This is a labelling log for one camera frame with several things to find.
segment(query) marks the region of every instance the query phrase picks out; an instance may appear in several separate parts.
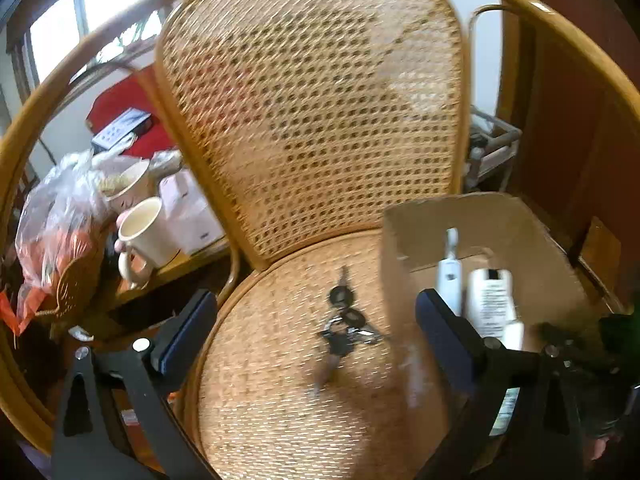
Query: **woven basket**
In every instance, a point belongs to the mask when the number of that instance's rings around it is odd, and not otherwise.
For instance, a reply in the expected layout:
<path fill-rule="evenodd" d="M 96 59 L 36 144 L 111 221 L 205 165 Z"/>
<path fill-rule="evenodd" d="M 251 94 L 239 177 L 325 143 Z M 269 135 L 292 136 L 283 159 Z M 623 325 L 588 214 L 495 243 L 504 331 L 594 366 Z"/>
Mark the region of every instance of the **woven basket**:
<path fill-rule="evenodd" d="M 47 296 L 36 312 L 39 321 L 52 323 L 51 338 L 56 338 L 89 305 L 100 282 L 107 234 L 108 230 L 102 229 L 97 235 L 92 235 L 91 250 L 66 266 L 60 275 L 56 296 Z"/>

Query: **car key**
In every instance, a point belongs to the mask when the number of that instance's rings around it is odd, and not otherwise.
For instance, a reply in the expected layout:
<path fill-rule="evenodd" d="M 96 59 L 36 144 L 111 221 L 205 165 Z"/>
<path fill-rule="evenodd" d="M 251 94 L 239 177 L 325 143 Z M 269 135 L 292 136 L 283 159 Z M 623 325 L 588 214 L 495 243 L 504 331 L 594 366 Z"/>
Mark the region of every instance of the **car key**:
<path fill-rule="evenodd" d="M 350 328 L 347 330 L 353 342 L 364 343 L 366 345 L 377 345 L 385 336 L 381 334 L 376 327 L 367 323 L 362 328 Z"/>
<path fill-rule="evenodd" d="M 329 353 L 324 356 L 316 372 L 314 383 L 314 393 L 316 395 L 331 379 L 334 370 L 340 365 L 340 359 L 353 352 L 353 341 L 345 332 L 322 330 L 320 335 L 329 343 Z"/>

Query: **wooden chair frame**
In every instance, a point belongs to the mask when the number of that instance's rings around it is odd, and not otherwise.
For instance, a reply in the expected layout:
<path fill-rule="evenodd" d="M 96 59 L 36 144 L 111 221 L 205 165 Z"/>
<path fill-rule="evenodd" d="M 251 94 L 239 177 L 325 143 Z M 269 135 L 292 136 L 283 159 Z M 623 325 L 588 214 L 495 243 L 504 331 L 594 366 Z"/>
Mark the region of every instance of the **wooden chair frame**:
<path fill-rule="evenodd" d="M 140 0 L 135 6 L 115 16 L 82 42 L 49 77 L 33 92 L 20 113 L 14 118 L 0 142 L 0 243 L 4 243 L 22 170 L 47 121 L 68 92 L 69 81 L 105 43 L 127 27 L 174 0 Z M 517 8 L 537 27 L 558 39 L 566 49 L 584 61 L 596 74 L 604 88 L 617 97 L 618 105 L 630 120 L 640 124 L 640 94 L 620 68 L 587 35 L 560 14 L 539 0 L 503 0 Z M 167 117 L 161 120 L 171 129 Z M 254 272 L 242 289 L 259 279 Z M 237 301 L 242 290 L 236 290 L 233 301 L 222 306 L 221 318 Z M 0 335 L 0 408 L 12 424 L 36 448 L 50 453 L 54 415 L 49 412 L 30 389 L 15 363 L 4 333 Z"/>

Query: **plastic bag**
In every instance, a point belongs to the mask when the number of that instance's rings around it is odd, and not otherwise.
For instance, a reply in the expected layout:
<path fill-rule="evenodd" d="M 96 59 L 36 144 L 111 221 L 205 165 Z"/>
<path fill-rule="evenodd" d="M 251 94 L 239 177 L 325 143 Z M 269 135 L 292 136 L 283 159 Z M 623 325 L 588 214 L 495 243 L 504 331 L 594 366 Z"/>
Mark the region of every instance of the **plastic bag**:
<path fill-rule="evenodd" d="M 92 170 L 92 152 L 66 155 L 28 195 L 15 249 L 24 283 L 16 314 L 2 309 L 2 318 L 15 335 L 24 332 L 47 295 L 56 295 L 62 272 L 93 246 L 109 210 L 98 190 L 101 173 Z"/>
<path fill-rule="evenodd" d="M 164 177 L 177 173 L 182 167 L 182 153 L 180 150 L 167 150 L 165 152 L 155 152 L 149 164 L 149 173 L 156 182 L 160 182 Z"/>

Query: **window frame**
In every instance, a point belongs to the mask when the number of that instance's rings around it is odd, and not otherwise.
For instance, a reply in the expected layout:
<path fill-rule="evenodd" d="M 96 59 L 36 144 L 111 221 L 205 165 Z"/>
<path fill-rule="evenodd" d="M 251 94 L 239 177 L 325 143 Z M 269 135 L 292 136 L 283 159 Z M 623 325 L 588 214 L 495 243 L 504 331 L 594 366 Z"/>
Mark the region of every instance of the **window frame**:
<path fill-rule="evenodd" d="M 85 38 L 90 32 L 88 27 L 88 21 L 86 17 L 86 9 L 84 8 L 84 0 L 74 0 L 74 9 L 76 11 L 76 21 L 78 23 L 78 33 L 80 35 L 80 41 Z M 171 6 L 162 7 L 158 10 L 158 18 L 160 23 L 164 23 L 168 15 L 172 11 Z M 156 44 L 156 36 L 147 38 L 146 40 L 136 40 L 131 44 L 124 47 L 124 52 L 119 54 L 113 60 L 127 62 L 145 52 L 149 52 Z M 12 63 L 14 66 L 14 76 L 16 85 L 18 87 L 18 94 L 20 100 L 24 103 L 31 92 L 35 90 L 41 83 L 38 77 L 38 70 L 33 55 L 33 46 L 31 44 L 31 31 L 28 30 L 25 33 L 23 42 L 17 44 L 11 52 Z M 100 64 L 97 60 L 97 55 L 87 64 L 87 68 Z M 111 72 L 113 68 L 105 67 L 102 70 L 97 70 L 92 76 L 86 78 L 81 84 L 74 88 L 63 100 L 55 114 L 62 110 L 66 105 L 73 101 L 76 97 L 82 94 L 89 87 L 100 81 Z"/>

